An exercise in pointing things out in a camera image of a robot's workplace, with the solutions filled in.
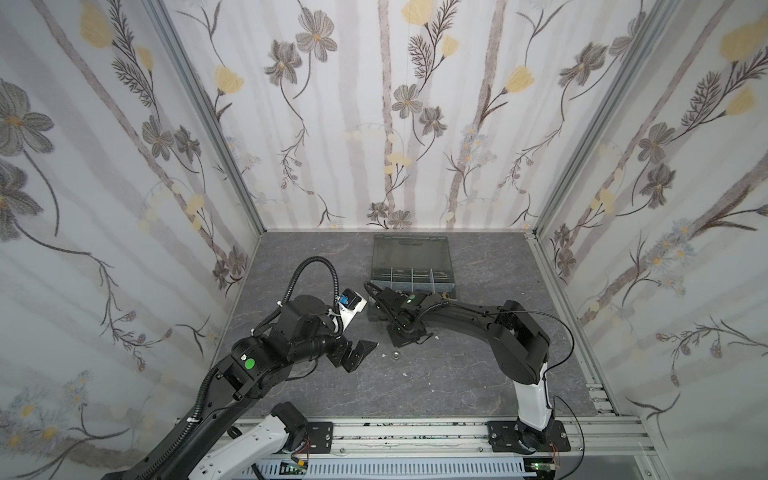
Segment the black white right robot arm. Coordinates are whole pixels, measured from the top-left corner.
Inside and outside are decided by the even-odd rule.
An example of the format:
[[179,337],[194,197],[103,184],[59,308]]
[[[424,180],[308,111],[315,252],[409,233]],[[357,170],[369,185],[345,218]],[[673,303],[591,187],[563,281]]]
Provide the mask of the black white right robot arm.
[[551,443],[555,414],[545,381],[550,337],[520,303],[470,305],[437,293],[401,292],[371,282],[364,287],[388,323],[388,335],[397,348],[423,343],[434,326],[485,342],[501,372],[513,382],[518,404],[511,431],[497,436],[502,445],[531,455]]

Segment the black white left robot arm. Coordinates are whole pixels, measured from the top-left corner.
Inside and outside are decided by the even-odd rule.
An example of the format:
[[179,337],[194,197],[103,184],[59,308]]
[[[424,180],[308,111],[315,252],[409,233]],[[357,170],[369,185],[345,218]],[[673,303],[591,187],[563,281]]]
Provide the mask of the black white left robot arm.
[[303,445],[307,419],[289,402],[227,445],[215,445],[236,421],[277,385],[291,380],[293,367],[327,358],[355,371],[375,348],[344,335],[366,300],[346,289],[332,305],[310,295],[283,300],[264,325],[239,340],[204,377],[192,407],[172,431],[133,467],[110,479],[232,479],[261,458]]

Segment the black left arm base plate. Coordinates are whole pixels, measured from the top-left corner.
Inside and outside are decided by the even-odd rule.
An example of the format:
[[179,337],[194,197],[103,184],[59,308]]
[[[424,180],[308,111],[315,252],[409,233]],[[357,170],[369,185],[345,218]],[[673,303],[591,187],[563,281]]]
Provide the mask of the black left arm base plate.
[[309,422],[304,445],[300,452],[310,455],[329,454],[332,450],[333,434],[333,422]]

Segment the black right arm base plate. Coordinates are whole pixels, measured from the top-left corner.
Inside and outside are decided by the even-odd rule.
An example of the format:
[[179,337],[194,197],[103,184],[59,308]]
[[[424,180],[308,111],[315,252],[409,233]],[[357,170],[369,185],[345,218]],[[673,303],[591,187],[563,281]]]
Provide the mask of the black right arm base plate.
[[543,430],[516,421],[489,421],[488,443],[495,453],[520,455],[570,452],[571,444],[564,425],[551,419]]

